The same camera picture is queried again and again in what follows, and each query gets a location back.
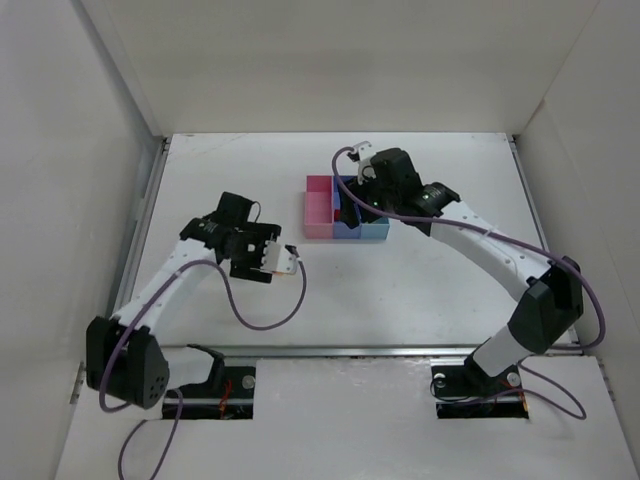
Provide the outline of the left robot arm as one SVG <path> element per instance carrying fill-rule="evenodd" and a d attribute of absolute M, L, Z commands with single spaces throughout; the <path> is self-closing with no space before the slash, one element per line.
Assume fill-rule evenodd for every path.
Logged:
<path fill-rule="evenodd" d="M 176 320 L 197 286 L 222 262 L 232 277 L 269 283 L 273 270 L 263 261 L 276 246 L 282 228 L 249 218 L 254 201 L 225 192 L 217 208 L 191 219 L 152 280 L 111 317 L 96 317 L 86 330 L 86 380 L 97 391 L 101 407 L 107 397 L 124 407 L 155 406 L 169 390 L 198 385 L 215 389 L 224 368 L 221 353 L 189 344 L 172 354 L 163 352 L 158 334 Z"/>

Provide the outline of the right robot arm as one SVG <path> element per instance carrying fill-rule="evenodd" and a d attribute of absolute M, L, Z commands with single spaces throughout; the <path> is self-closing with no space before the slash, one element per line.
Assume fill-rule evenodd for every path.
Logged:
<path fill-rule="evenodd" d="M 479 217 L 441 182 L 425 183 L 403 149 L 342 148 L 358 166 L 336 179 L 340 218 L 349 227 L 398 220 L 449 246 L 491 276 L 515 300 L 508 322 L 476 347 L 459 369 L 466 396 L 496 394 L 501 376 L 551 349 L 583 315 L 582 276 L 569 257 L 510 238 Z"/>

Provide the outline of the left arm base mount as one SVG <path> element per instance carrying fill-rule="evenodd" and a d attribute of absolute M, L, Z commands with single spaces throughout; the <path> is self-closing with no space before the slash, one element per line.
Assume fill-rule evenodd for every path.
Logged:
<path fill-rule="evenodd" d="M 216 385 L 190 384 L 183 395 L 181 420 L 251 420 L 254 413 L 256 367 L 226 366 Z"/>

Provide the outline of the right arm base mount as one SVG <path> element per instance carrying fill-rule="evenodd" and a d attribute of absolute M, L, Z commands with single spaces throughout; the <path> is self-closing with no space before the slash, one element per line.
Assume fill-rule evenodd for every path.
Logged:
<path fill-rule="evenodd" d="M 430 393 L 439 419 L 529 418 L 515 365 L 482 386 L 465 376 L 463 365 L 435 365 L 431 374 Z"/>

